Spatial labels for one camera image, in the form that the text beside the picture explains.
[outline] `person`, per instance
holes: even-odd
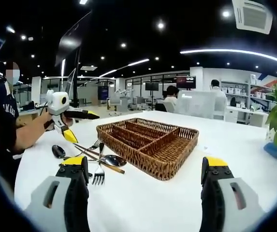
[[[53,122],[48,112],[43,112],[27,125],[17,128],[19,112],[13,95],[13,85],[20,77],[20,70],[15,62],[7,62],[5,78],[0,78],[0,175],[12,190],[20,159],[17,154],[35,144],[47,127]]]
[[[168,86],[166,92],[167,92],[167,96],[164,99],[164,102],[171,102],[175,107],[177,103],[177,95],[178,95],[179,89],[176,88],[175,86]]]
[[[211,91],[216,93],[214,119],[223,119],[227,102],[226,95],[223,91],[221,91],[219,86],[220,82],[218,80],[214,79],[211,81]]]

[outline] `wicker basket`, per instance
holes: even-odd
[[[197,145],[198,130],[141,118],[100,125],[98,138],[116,154],[159,180],[174,177]]]

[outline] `wooden chopsticks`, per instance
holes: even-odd
[[[93,160],[99,160],[98,158],[94,157],[93,155],[88,154],[86,151],[88,151],[88,152],[90,152],[92,154],[95,154],[95,155],[98,155],[98,153],[96,153],[94,151],[89,151],[89,150],[85,149],[83,146],[80,146],[80,145],[77,145],[77,144],[75,144],[75,148],[78,149],[79,151],[81,151],[82,153],[84,153],[85,155],[87,155],[88,157],[90,157],[91,159],[93,159]],[[110,165],[108,165],[106,163],[103,163],[103,162],[101,162],[101,164],[104,165],[107,168],[110,168],[111,170],[114,170],[114,171],[120,173],[120,174],[124,174],[125,173],[125,171],[120,169],[120,168],[117,168],[117,167],[114,167],[114,166],[110,166]]]

